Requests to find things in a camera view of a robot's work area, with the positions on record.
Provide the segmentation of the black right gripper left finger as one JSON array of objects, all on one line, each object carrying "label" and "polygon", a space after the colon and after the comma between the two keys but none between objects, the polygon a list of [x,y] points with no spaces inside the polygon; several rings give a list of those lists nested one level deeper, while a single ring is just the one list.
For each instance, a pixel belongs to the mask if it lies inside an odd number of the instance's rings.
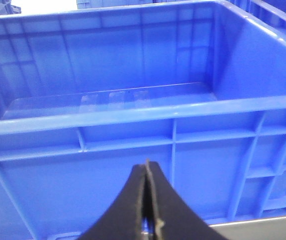
[{"label": "black right gripper left finger", "polygon": [[145,176],[146,167],[144,165],[133,166],[127,182],[115,201],[79,239],[141,239]]}]

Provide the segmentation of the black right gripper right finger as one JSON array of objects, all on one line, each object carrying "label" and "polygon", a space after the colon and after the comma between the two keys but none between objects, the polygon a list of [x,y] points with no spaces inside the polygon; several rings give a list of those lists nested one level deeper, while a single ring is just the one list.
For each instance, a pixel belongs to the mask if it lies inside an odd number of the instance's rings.
[{"label": "black right gripper right finger", "polygon": [[173,189],[159,164],[146,162],[155,240],[225,240],[208,226]]}]

